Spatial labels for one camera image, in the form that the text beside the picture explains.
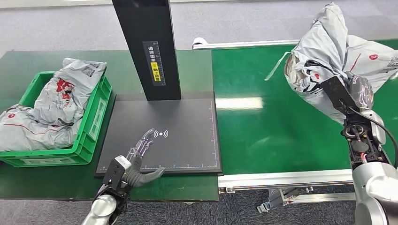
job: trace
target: plastic strap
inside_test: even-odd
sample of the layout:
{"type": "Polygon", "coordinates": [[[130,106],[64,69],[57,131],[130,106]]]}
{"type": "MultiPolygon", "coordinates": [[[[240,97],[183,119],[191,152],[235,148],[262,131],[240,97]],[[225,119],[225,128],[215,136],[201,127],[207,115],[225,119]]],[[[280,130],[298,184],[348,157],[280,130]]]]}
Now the plastic strap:
{"type": "Polygon", "coordinates": [[[265,77],[264,81],[268,81],[271,79],[271,77],[274,75],[276,69],[278,69],[279,65],[281,64],[282,60],[286,57],[287,54],[290,52],[285,52],[283,56],[278,60],[278,62],[275,64],[274,68],[271,70],[271,72],[268,74],[268,76],[265,77]]]}

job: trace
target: barcode label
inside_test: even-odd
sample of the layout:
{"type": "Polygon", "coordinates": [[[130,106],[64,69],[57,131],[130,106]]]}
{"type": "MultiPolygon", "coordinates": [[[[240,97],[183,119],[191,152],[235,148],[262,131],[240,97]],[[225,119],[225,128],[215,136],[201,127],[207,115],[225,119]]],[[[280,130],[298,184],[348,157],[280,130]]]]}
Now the barcode label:
{"type": "Polygon", "coordinates": [[[94,74],[94,69],[90,66],[86,66],[83,68],[82,73],[86,74],[87,76],[91,77],[94,74]]]}
{"type": "Polygon", "coordinates": [[[98,68],[100,67],[99,63],[90,63],[90,66],[94,67],[94,68],[98,68]]]}
{"type": "Polygon", "coordinates": [[[397,57],[392,57],[391,60],[389,61],[387,67],[391,68],[398,68],[398,58],[397,57]]]}

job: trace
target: package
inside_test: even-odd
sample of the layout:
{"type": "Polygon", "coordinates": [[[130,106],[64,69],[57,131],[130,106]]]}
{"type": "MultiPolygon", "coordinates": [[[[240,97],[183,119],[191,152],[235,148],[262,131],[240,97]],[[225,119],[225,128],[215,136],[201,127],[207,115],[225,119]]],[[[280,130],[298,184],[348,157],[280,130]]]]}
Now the package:
{"type": "Polygon", "coordinates": [[[348,83],[348,71],[366,78],[376,92],[398,69],[398,51],[347,33],[340,8],[334,3],[326,5],[284,67],[290,87],[339,123],[345,116],[333,108],[321,82],[338,76],[342,83],[348,83]]]}
{"type": "Polygon", "coordinates": [[[74,142],[81,120],[73,126],[46,125],[32,120],[30,109],[15,105],[0,115],[0,151],[62,149],[74,142]]]}
{"type": "Polygon", "coordinates": [[[82,118],[106,65],[65,58],[63,68],[44,86],[28,116],[42,124],[73,125],[82,118]]]}

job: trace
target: black vertical stand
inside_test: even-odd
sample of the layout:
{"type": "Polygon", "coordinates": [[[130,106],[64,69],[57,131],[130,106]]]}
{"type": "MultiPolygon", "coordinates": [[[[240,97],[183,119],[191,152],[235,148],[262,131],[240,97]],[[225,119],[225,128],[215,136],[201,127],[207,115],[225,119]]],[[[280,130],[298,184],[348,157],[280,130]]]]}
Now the black vertical stand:
{"type": "Polygon", "coordinates": [[[181,99],[168,0],[112,0],[146,99],[181,99]]]}

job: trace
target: metal bracket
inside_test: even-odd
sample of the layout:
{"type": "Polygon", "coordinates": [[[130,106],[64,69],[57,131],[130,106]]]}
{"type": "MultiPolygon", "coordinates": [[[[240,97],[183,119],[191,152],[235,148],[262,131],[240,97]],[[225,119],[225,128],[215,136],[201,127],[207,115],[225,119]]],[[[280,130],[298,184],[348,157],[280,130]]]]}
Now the metal bracket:
{"type": "Polygon", "coordinates": [[[337,201],[355,201],[355,193],[328,193],[328,194],[313,194],[313,195],[297,195],[286,198],[286,195],[277,196],[277,193],[273,193],[270,201],[264,202],[257,207],[259,213],[269,212],[271,209],[275,209],[288,204],[299,204],[299,203],[322,203],[322,202],[337,202],[337,201]]]}
{"type": "Polygon", "coordinates": [[[274,188],[269,190],[268,202],[264,202],[257,207],[259,213],[268,212],[271,209],[286,206],[294,201],[294,199],[303,194],[313,191],[313,187],[292,187],[292,188],[274,188]]]}

